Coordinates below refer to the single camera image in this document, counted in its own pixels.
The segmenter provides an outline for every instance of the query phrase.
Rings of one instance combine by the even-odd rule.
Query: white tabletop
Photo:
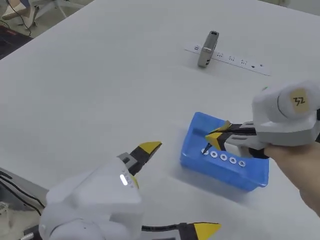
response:
[[[222,223],[219,240],[319,239],[320,220],[270,162],[243,194],[180,166],[195,112],[250,121],[263,87],[320,75],[320,18],[257,0],[95,0],[0,64],[1,167],[46,189],[130,152],[163,146],[139,173],[145,224]],[[187,42],[261,61],[271,77],[211,61]]]

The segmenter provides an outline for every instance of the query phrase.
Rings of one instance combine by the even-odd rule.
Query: person's arm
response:
[[[305,204],[320,217],[320,143],[298,147],[270,145],[264,154],[275,160],[299,189]]]

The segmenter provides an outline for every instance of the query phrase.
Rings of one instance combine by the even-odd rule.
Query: white power strip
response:
[[[191,53],[200,54],[201,48],[202,46],[199,44],[189,43],[185,46],[184,49]],[[233,54],[229,54],[227,52],[215,50],[211,59],[231,64],[233,66],[247,69],[249,71],[263,74],[266,76],[271,76],[269,68],[266,67],[264,64],[256,63],[251,60],[244,59],[243,57],[234,56]]]

